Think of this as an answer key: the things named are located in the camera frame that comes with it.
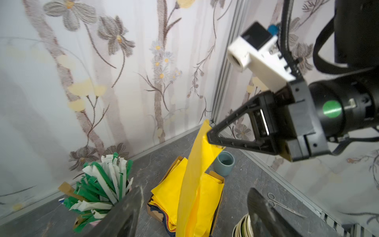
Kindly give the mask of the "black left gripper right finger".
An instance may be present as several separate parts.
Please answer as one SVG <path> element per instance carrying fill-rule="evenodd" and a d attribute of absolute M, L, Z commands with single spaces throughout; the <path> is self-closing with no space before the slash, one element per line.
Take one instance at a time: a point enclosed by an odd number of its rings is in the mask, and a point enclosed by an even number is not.
<path fill-rule="evenodd" d="M 301 237 L 300 235 L 255 189 L 247 196 L 249 227 L 255 237 Z"/>

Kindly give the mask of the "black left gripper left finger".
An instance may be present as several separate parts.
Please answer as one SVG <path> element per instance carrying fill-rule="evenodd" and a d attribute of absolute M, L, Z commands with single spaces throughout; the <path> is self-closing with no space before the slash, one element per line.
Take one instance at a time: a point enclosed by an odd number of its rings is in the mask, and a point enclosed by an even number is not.
<path fill-rule="evenodd" d="M 134 237 L 142 207 L 142 188 L 132 189 L 111 211 L 100 221 L 87 237 Z"/>

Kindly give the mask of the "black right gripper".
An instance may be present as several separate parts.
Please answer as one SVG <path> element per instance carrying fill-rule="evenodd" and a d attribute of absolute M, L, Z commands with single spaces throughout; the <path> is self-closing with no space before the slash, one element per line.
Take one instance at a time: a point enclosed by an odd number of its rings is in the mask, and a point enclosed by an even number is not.
<path fill-rule="evenodd" d="M 220 137 L 219 133 L 245 115 L 250 118 L 254 141 Z M 276 93 L 261 92 L 234 110 L 208 133 L 210 144 L 269 155 L 290 162 L 330 152 L 315 104 L 305 81 L 295 80 Z"/>

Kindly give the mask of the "single yellow paper napkin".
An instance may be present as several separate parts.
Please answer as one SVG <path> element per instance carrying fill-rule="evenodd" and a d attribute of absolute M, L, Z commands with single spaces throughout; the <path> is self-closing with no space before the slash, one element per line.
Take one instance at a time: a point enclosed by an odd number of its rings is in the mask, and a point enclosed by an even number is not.
<path fill-rule="evenodd" d="M 184 173 L 177 212 L 177 237 L 193 237 L 199 207 L 202 175 L 224 150 L 223 147 L 208 143 L 207 132 L 211 130 L 205 120 L 193 143 L 186 171 Z"/>

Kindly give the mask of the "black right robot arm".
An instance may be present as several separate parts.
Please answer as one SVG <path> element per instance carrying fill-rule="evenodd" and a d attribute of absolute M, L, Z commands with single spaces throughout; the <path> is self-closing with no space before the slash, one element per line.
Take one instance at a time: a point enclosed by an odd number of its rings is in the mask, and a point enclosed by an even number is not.
<path fill-rule="evenodd" d="M 340 155 L 349 132 L 379 126 L 379 3 L 335 1 L 334 16 L 318 35 L 315 68 L 332 80 L 308 84 L 290 50 L 293 1 L 285 1 L 280 27 L 254 22 L 228 47 L 228 60 L 249 69 L 266 91 L 207 132 L 210 144 L 298 162 Z"/>

